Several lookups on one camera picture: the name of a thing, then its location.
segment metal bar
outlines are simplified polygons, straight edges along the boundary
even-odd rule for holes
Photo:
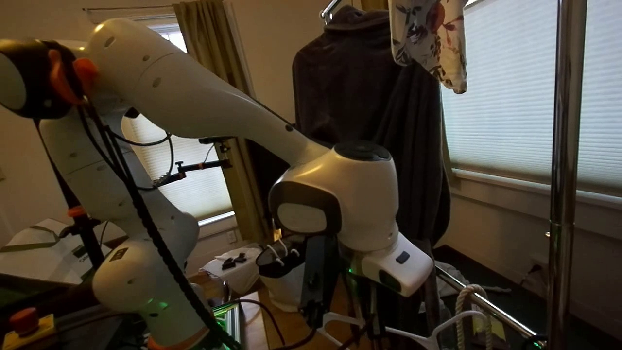
[[[588,0],[558,0],[551,180],[549,347],[564,350],[570,309]]]
[[[331,0],[331,1],[327,3],[327,7],[319,13],[319,17],[325,19],[325,23],[331,21],[331,19],[333,19],[333,11],[335,11],[335,7],[337,7],[339,3],[341,3],[341,0]]]
[[[467,287],[467,283],[463,283],[459,277],[451,275],[448,270],[444,270],[442,266],[436,266],[436,270],[440,272],[438,275],[444,277],[451,287],[455,289],[463,289]],[[523,338],[535,338],[539,336],[535,330],[531,330],[529,326],[525,326],[521,320],[518,320],[516,316],[512,316],[510,312],[506,312],[504,309],[500,309],[498,305],[494,305],[490,299],[486,299],[481,293],[473,293],[471,301],[479,307],[484,309],[484,312],[490,312],[492,316],[496,316],[498,320],[502,320],[504,324],[512,326],[514,330],[521,332]]]

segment white robotic arm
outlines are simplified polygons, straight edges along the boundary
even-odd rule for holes
[[[271,209],[288,231],[335,235],[356,274],[401,295],[411,295],[432,272],[432,258],[405,239],[395,223],[397,174],[383,147],[354,141],[329,149],[312,141],[158,32],[129,19],[102,23],[80,54],[96,79],[76,73],[109,124],[119,124],[121,110],[135,106],[172,134],[255,139],[290,165],[271,194]],[[0,89],[0,102],[16,112],[28,104],[30,89],[30,83],[22,83],[28,77],[20,64],[0,42],[0,77],[16,85]],[[160,344],[203,336],[205,326],[193,305],[166,277],[166,266],[140,227],[142,219],[127,205],[131,200],[123,182],[102,155],[86,151],[92,139],[84,135],[76,108],[65,118],[47,120],[43,134],[84,207],[131,231],[129,242],[98,270],[96,295],[111,309],[140,312]],[[125,153],[135,176],[146,180],[137,157]],[[144,194],[144,200],[181,264],[197,239],[197,223],[158,190]]]

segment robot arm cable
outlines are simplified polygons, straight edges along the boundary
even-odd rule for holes
[[[232,350],[242,347],[232,334],[228,334],[214,318],[214,314],[205,307],[205,303],[199,299],[199,295],[195,293],[193,285],[189,283],[189,279],[185,277],[183,270],[177,266],[175,256],[172,254],[172,250],[168,248],[168,242],[164,240],[164,237],[160,235],[160,229],[156,225],[156,221],[150,215],[150,209],[144,202],[144,198],[139,192],[139,186],[135,182],[133,170],[129,169],[123,151],[119,147],[119,143],[115,139],[107,137],[107,130],[102,124],[102,120],[98,120],[98,112],[94,108],[90,108],[90,112],[96,118],[98,128],[104,132],[104,141],[105,147],[111,151],[111,157],[117,159],[119,167],[119,174],[121,180],[125,182],[133,204],[139,211],[139,217],[142,219],[158,254],[162,256],[164,264],[168,266],[168,270],[172,272],[173,279],[177,281],[177,285],[181,287],[181,291],[185,293],[185,297],[189,299],[189,303],[193,305],[193,309],[197,310],[197,314],[205,320],[207,328],[210,330],[210,334],[214,334],[220,342],[228,344]]]
[[[150,147],[150,145],[158,145],[162,141],[168,141],[170,143],[170,169],[162,176],[158,176],[152,186],[139,186],[139,188],[140,190],[156,190],[158,186],[172,182],[170,178],[173,174],[173,163],[175,163],[175,145],[173,145],[172,134],[166,134],[164,137],[160,137],[156,141],[135,141],[135,139],[129,139],[129,137],[113,132],[113,130],[109,130],[109,132],[115,139],[123,139],[125,143],[139,145],[139,147]]]
[[[88,124],[88,114],[94,118],[100,134],[102,134],[102,139],[104,139],[104,145],[98,141],[98,137],[94,135],[94,130],[90,128]],[[90,141],[94,143],[94,147],[98,149],[98,153],[102,155],[102,159],[113,169],[113,172],[119,176],[119,178],[127,178],[131,172],[125,170],[121,167],[121,161],[119,157],[123,157],[121,153],[115,157],[115,151],[113,147],[109,145],[111,141],[115,139],[123,139],[127,143],[135,143],[135,145],[156,145],[156,143],[162,143],[162,141],[170,141],[170,169],[168,172],[162,176],[162,178],[168,178],[172,176],[173,172],[173,163],[175,163],[175,147],[173,147],[173,141],[172,141],[172,134],[168,134],[166,137],[162,139],[156,139],[156,141],[146,141],[146,143],[140,143],[140,141],[133,141],[129,137],[123,137],[121,134],[113,132],[109,126],[105,126],[98,114],[98,110],[90,104],[90,106],[78,106],[78,114],[80,114],[80,122],[82,122],[82,128],[86,132],[86,135],[90,137]],[[160,184],[156,180],[156,184],[152,186],[139,186],[139,190],[156,190]]]

